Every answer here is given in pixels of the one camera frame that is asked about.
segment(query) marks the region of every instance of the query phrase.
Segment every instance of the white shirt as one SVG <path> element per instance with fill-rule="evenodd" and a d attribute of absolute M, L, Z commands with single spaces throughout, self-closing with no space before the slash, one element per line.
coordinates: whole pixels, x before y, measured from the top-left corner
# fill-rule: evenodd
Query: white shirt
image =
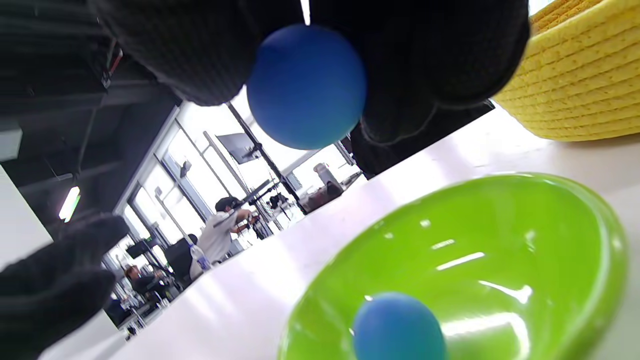
<path fill-rule="evenodd" d="M 218 261 L 229 251 L 231 229 L 236 226 L 237 218 L 237 212 L 234 211 L 231 214 L 219 212 L 207 220 L 202 235 L 198 239 L 198 247 L 202 249 L 209 261 Z M 195 279 L 200 274 L 202 274 L 200 265 L 195 259 L 191 259 L 189 275 Z"/>

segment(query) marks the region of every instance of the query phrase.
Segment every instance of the green bowl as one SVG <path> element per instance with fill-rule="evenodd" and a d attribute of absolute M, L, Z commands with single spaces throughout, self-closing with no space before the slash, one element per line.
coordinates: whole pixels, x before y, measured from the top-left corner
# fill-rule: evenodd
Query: green bowl
<path fill-rule="evenodd" d="M 484 177 L 389 214 L 343 249 L 289 320 L 280 360 L 355 360 L 371 295 L 406 293 L 440 321 L 449 359 L 580 359 L 623 294 L 627 241 L 590 189 L 545 174 Z"/>

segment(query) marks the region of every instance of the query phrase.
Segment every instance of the bowl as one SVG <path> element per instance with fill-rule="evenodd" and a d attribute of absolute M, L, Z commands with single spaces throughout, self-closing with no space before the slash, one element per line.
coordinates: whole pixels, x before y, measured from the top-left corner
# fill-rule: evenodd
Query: bowl
<path fill-rule="evenodd" d="M 530 132 L 576 142 L 640 132 L 640 3 L 556 0 L 494 100 Z"/>
<path fill-rule="evenodd" d="M 475 179 L 347 245 L 294 308 L 278 358 L 355 360 L 356 312 L 386 292 L 432 310 L 451 360 L 581 358 L 613 319 L 626 274 L 623 229 L 595 192 L 545 174 Z"/>

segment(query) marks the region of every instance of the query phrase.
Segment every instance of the wall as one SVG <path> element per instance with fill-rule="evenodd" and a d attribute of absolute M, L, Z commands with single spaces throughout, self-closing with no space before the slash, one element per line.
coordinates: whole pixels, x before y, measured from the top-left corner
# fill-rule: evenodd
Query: wall
<path fill-rule="evenodd" d="M 2 167 L 0 197 L 0 231 L 3 235 L 0 239 L 0 268 L 4 268 L 52 240 Z M 111 320 L 101 311 L 82 328 L 52 346 L 41 359 L 68 359 L 72 354 L 85 351 L 117 332 Z"/>

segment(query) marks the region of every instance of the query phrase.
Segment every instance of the black cap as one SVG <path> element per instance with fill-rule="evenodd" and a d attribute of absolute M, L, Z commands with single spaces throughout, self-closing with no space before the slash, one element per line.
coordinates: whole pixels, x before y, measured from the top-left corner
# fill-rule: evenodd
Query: black cap
<path fill-rule="evenodd" d="M 229 196 L 229 197 L 223 197 L 222 199 L 218 200 L 218 202 L 216 203 L 216 212 L 219 213 L 220 211 L 226 211 L 227 210 L 227 206 L 234 209 L 236 206 L 239 206 L 240 200 L 238 200 L 236 197 L 233 196 Z"/>

